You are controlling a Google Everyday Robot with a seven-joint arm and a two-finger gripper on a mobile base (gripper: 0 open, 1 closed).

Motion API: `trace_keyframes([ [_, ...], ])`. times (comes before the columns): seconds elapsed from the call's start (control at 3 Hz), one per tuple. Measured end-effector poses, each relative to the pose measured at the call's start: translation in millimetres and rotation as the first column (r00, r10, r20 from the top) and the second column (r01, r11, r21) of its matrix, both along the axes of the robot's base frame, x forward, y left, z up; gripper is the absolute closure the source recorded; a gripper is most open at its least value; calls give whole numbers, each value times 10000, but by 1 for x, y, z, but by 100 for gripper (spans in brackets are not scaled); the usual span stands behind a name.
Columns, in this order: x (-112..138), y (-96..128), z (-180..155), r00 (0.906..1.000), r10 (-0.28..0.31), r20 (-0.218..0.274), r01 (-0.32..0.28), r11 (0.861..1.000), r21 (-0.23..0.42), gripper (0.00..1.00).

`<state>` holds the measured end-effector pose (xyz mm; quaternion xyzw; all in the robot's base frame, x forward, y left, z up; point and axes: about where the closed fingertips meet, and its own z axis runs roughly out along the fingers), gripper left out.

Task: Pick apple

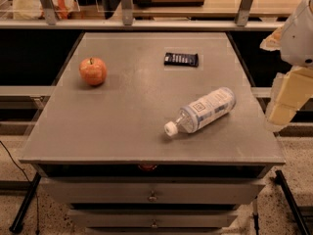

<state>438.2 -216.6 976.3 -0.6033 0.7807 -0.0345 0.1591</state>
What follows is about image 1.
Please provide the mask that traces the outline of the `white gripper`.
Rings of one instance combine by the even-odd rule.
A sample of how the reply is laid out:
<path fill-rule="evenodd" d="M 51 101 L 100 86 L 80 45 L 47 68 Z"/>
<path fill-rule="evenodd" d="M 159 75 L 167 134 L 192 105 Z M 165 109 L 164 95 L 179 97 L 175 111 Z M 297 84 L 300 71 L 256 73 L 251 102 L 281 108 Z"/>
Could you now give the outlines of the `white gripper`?
<path fill-rule="evenodd" d="M 302 0 L 288 17 L 260 43 L 265 51 L 279 51 L 283 61 L 293 65 L 273 80 L 266 120 L 273 126 L 286 126 L 296 112 L 313 96 L 313 0 Z"/>

